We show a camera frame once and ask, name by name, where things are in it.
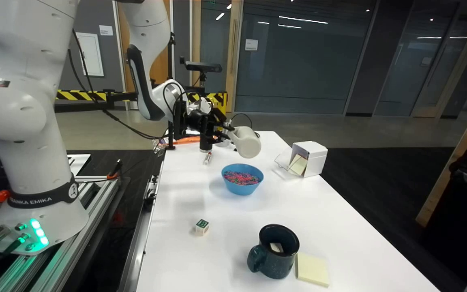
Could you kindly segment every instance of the white box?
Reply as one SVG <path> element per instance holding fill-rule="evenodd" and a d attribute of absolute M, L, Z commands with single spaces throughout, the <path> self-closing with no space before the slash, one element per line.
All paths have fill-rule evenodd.
<path fill-rule="evenodd" d="M 289 169 L 298 177 L 319 175 L 327 159 L 327 148 L 316 141 L 300 141 L 292 145 Z"/>

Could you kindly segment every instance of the mug handle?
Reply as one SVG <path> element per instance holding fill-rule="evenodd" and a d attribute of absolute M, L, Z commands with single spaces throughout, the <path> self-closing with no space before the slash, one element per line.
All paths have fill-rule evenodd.
<path fill-rule="evenodd" d="M 253 271 L 253 273 L 259 271 L 264 260 L 266 260 L 266 253 L 264 253 L 263 247 L 261 245 L 253 247 L 248 253 L 250 271 Z"/>

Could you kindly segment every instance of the gray floor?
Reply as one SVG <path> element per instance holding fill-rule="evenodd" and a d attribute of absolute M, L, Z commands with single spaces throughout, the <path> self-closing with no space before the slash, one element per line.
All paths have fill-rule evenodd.
<path fill-rule="evenodd" d="M 136 110 L 113 110 L 125 123 L 162 135 L 165 122 L 144 120 Z M 313 140 L 327 148 L 439 148 L 456 146 L 467 127 L 467 114 L 457 120 L 409 117 L 340 115 L 250 115 L 256 130 L 277 132 L 287 143 Z M 152 149 L 99 110 L 57 114 L 68 149 Z M 238 115 L 237 123 L 248 123 Z"/>

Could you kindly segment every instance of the black mug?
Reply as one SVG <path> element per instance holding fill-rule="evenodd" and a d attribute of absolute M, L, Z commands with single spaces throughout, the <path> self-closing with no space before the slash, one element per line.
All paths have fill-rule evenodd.
<path fill-rule="evenodd" d="M 298 237 L 290 229 L 277 224 L 264 226 L 259 245 L 250 250 L 248 268 L 271 279 L 284 279 L 293 266 L 298 248 Z"/>

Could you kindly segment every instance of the small cube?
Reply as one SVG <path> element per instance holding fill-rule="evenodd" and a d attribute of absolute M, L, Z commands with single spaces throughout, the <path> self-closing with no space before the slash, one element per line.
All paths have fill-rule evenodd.
<path fill-rule="evenodd" d="M 193 234 L 194 235 L 204 235 L 207 232 L 209 222 L 204 219 L 199 219 L 194 227 L 193 227 Z"/>

